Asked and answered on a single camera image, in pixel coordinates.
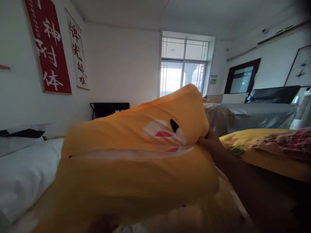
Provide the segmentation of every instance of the red checkered fabric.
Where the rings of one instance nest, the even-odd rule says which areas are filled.
[[[294,159],[311,161],[311,129],[292,130],[283,134],[270,134],[250,147]]]

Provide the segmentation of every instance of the pink cheek print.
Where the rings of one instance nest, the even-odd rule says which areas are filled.
[[[155,135],[155,137],[172,137],[172,136],[173,136],[172,134],[164,131],[160,131]]]
[[[167,150],[166,152],[167,152],[167,153],[175,153],[175,152],[178,151],[178,149],[179,149],[179,147],[175,147],[175,148],[172,148],[172,149]]]

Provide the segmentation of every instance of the window frame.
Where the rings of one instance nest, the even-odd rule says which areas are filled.
[[[162,57],[162,54],[164,53],[164,41],[163,41],[164,36],[161,37],[161,51],[160,51],[160,58],[161,59],[168,59],[168,60],[187,60],[187,61],[205,61],[207,62],[207,57],[208,57],[208,52],[209,52],[209,48],[210,48],[210,42],[209,41],[203,41],[203,40],[195,40],[195,39],[190,39],[191,41],[198,41],[198,42],[206,42],[207,43],[207,53],[206,53],[206,60],[196,60],[196,59],[186,59],[186,46],[187,46],[187,38],[183,39],[185,40],[185,47],[184,47],[184,57],[183,58],[166,58],[166,57]],[[171,39],[181,39],[181,38],[176,38],[176,37],[165,37],[165,38],[171,38]]]
[[[254,81],[255,81],[255,75],[258,72],[258,68],[259,68],[259,64],[260,64],[261,58],[258,58],[256,60],[252,60],[234,67],[231,67],[229,69],[228,72],[228,76],[227,76],[227,82],[226,82],[226,87],[225,87],[225,92],[224,94],[237,94],[237,93],[230,93],[231,90],[231,86],[232,86],[232,82],[233,82],[233,76],[234,76],[234,72],[236,70],[240,70],[240,69],[244,69],[250,66],[254,66],[253,71],[252,71],[252,75],[250,77],[249,80],[249,84],[247,87],[247,91],[245,93],[250,93],[253,90],[253,86],[254,86]]]
[[[197,64],[204,64],[204,72],[203,72],[203,77],[202,77],[202,84],[201,84],[201,90],[199,90],[200,93],[202,93],[203,90],[203,86],[205,83],[205,76],[206,76],[206,70],[207,70],[207,58],[208,58],[208,52],[209,52],[209,41],[204,41],[204,40],[195,40],[195,39],[189,39],[190,41],[198,41],[198,42],[206,42],[206,45],[202,45],[207,47],[207,53],[206,53],[206,60],[195,60],[195,59],[186,59],[186,46],[187,46],[187,38],[176,38],[176,37],[164,37],[161,33],[161,48],[160,48],[160,74],[159,74],[159,88],[158,88],[158,97],[160,97],[160,93],[161,93],[161,72],[162,72],[162,62],[176,62],[176,63],[182,63],[182,69],[181,69],[181,78],[180,78],[180,88],[182,88],[183,85],[183,80],[184,80],[184,68],[185,68],[185,63],[197,63]],[[183,39],[185,40],[185,44],[184,44],[184,56],[183,58],[166,58],[166,57],[162,57],[162,54],[164,53],[164,40],[163,38],[172,38],[172,39]]]

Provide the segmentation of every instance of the cartoon face print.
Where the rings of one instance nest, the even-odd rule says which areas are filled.
[[[172,148],[165,151],[166,153],[184,154],[193,149],[187,146],[185,135],[179,125],[173,120],[169,120],[169,125],[166,120],[153,120],[149,122],[144,133],[147,137],[165,138],[172,145]]]

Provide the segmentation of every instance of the window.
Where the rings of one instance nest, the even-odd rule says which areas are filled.
[[[225,94],[250,93],[258,71],[260,58],[229,69]]]
[[[163,37],[160,97],[190,83],[201,92],[207,54],[207,41]]]

